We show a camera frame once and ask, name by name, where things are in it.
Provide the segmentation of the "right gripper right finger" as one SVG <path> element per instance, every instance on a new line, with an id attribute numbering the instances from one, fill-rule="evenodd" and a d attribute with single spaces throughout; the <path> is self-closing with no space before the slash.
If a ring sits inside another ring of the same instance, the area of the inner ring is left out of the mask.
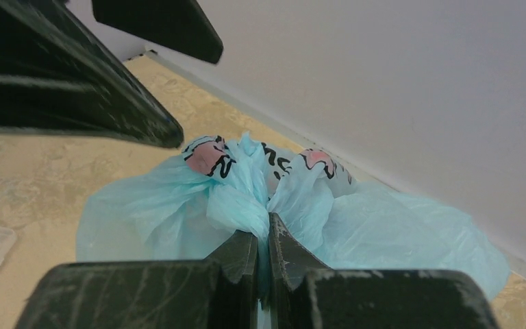
<path id="1" fill-rule="evenodd" d="M 499 329 L 480 288 L 449 270 L 332 269 L 269 215 L 272 328 Z"/>

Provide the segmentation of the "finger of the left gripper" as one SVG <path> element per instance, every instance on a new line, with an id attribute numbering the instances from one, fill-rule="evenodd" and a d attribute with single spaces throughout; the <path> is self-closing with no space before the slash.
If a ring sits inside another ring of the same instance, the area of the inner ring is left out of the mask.
<path id="1" fill-rule="evenodd" d="M 93 0 L 96 22 L 218 64 L 223 42 L 195 0 Z"/>
<path id="2" fill-rule="evenodd" d="M 62 1 L 0 1 L 0 134 L 175 149 L 181 125 Z"/>

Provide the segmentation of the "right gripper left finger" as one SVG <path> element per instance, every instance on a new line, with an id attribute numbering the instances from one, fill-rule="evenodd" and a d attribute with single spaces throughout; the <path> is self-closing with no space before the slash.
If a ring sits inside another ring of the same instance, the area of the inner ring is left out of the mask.
<path id="1" fill-rule="evenodd" d="M 235 232 L 202 260 L 67 263 L 17 328 L 255 328 L 258 242 Z"/>

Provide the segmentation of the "light blue plastic bag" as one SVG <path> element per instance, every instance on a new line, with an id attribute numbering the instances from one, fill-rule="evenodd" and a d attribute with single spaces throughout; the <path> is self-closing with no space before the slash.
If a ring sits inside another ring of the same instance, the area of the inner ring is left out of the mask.
<path id="1" fill-rule="evenodd" d="M 490 299 L 510 274 L 505 256 L 466 213 L 359 182 L 319 149 L 294 153 L 248 134 L 202 136 L 150 172 L 91 195 L 76 259 L 202 259 L 240 230 L 258 239 L 266 290 L 269 213 L 333 268 L 463 271 Z"/>

